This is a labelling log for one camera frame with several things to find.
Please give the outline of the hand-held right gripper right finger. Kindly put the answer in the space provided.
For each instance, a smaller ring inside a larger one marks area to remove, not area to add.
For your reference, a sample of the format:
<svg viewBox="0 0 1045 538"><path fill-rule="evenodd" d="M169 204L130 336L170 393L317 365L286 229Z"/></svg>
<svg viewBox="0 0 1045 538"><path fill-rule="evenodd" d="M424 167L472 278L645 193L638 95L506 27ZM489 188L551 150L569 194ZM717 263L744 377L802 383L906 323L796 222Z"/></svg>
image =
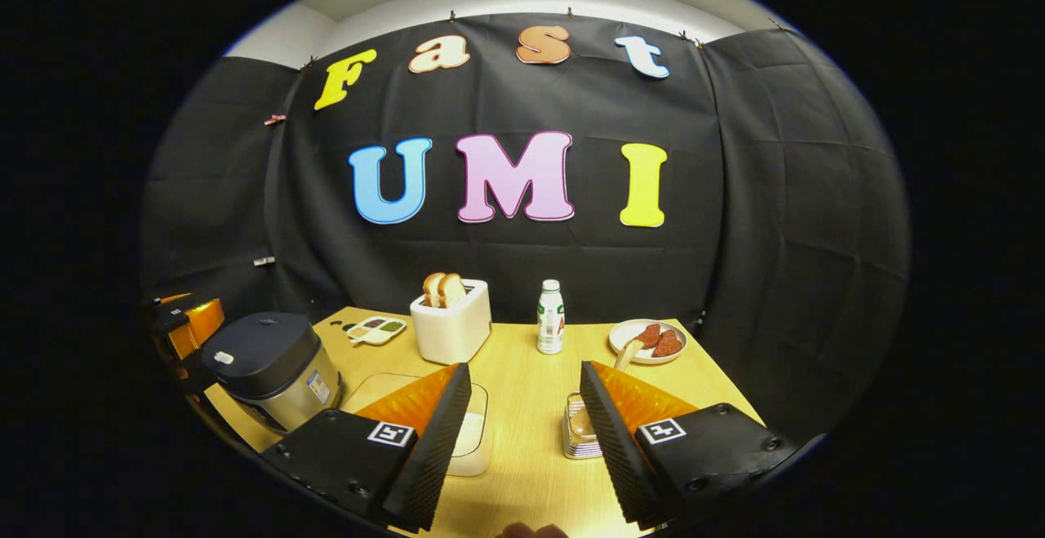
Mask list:
<svg viewBox="0 0 1045 538"><path fill-rule="evenodd" d="M617 501L642 530L732 507L798 450L732 404L694 407L601 362L582 364L580 393Z"/></svg>

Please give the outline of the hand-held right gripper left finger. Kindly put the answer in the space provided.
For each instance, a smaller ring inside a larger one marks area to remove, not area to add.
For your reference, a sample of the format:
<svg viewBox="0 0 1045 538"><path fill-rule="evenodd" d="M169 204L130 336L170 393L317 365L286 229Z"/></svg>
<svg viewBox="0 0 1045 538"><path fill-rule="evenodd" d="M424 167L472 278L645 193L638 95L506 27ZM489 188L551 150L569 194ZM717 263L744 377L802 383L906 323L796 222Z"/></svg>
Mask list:
<svg viewBox="0 0 1045 538"><path fill-rule="evenodd" d="M428 531L471 390L467 364L456 362L355 414L322 411L261 457L369 522Z"/></svg>

